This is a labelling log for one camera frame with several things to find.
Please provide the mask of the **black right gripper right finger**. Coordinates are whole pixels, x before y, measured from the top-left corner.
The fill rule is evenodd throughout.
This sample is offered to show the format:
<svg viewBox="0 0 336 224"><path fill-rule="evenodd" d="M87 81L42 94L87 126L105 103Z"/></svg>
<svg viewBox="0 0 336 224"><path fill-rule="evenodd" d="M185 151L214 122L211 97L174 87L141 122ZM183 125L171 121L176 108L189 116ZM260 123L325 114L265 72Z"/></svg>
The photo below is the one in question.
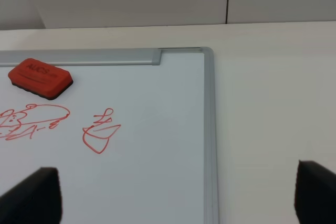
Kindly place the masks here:
<svg viewBox="0 0 336 224"><path fill-rule="evenodd" d="M314 161L299 161L294 208L299 223L335 223L335 173Z"/></svg>

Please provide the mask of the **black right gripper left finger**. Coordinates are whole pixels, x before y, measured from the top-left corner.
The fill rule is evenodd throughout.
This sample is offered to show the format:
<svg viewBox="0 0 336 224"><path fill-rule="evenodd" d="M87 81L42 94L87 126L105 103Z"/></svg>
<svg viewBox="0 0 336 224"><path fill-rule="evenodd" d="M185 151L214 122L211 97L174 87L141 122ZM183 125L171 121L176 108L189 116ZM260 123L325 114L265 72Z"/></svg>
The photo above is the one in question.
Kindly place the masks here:
<svg viewBox="0 0 336 224"><path fill-rule="evenodd" d="M42 167L1 195L1 223L61 223L58 169Z"/></svg>

